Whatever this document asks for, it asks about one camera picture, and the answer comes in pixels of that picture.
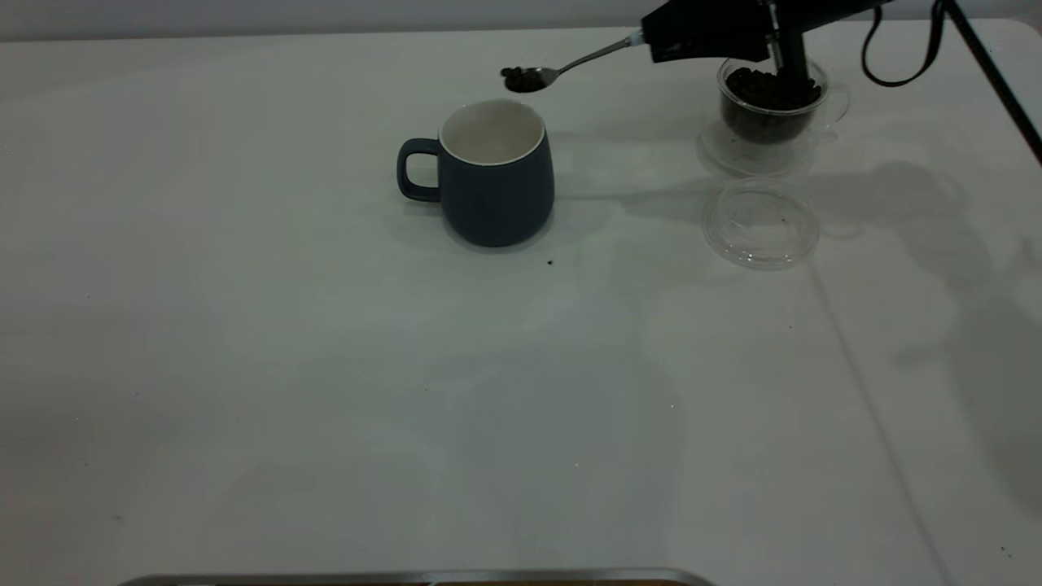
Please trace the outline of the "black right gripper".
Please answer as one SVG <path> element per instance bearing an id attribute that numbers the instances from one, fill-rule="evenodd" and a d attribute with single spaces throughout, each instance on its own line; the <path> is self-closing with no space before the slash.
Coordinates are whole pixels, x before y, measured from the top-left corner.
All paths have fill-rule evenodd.
<path id="1" fill-rule="evenodd" d="M 770 59 L 778 74 L 804 82 L 803 35 L 849 16 L 875 10 L 886 1 L 667 1 L 641 18 L 641 30 L 656 63 L 686 59 Z"/>

